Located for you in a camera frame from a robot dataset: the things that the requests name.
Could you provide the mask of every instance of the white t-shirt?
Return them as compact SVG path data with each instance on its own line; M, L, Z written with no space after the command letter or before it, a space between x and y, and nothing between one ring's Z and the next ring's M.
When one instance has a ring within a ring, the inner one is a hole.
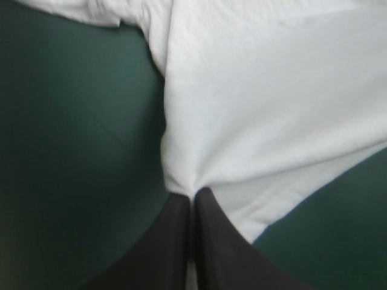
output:
M165 76L166 186L250 242L387 146L385 0L18 0L138 25Z

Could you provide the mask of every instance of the white fabric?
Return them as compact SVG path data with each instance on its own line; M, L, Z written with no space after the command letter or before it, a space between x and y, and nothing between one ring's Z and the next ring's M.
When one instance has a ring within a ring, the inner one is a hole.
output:
M386 0L19 0L144 31L165 76L166 186L211 186L252 242L387 146Z

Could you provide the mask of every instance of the dark green background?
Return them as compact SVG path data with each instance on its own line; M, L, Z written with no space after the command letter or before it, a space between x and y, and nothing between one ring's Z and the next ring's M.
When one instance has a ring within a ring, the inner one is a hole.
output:
M163 79L141 32L0 0L0 289L72 290L130 249L168 193ZM387 289L387 151L255 247L318 289Z

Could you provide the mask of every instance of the green surface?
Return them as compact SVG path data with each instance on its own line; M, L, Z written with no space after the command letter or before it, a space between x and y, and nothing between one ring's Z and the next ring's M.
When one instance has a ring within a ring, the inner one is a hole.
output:
M168 194L163 78L138 29L0 1L0 289L71 290Z
M168 194L163 79L135 28L0 0L0 289L72 290L132 247ZM255 243L321 290L387 289L387 151Z
M320 189L255 242L321 290L387 289L387 150Z

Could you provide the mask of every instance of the green fabric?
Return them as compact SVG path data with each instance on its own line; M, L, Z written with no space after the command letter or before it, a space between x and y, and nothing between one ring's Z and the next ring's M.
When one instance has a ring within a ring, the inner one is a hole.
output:
M273 224L254 246L321 290L387 289L387 150Z
M71 290L160 212L163 78L138 29L0 1L0 289Z
M168 194L163 79L138 29L0 2L0 289L72 290L130 249ZM387 289L387 150L256 242L317 289Z

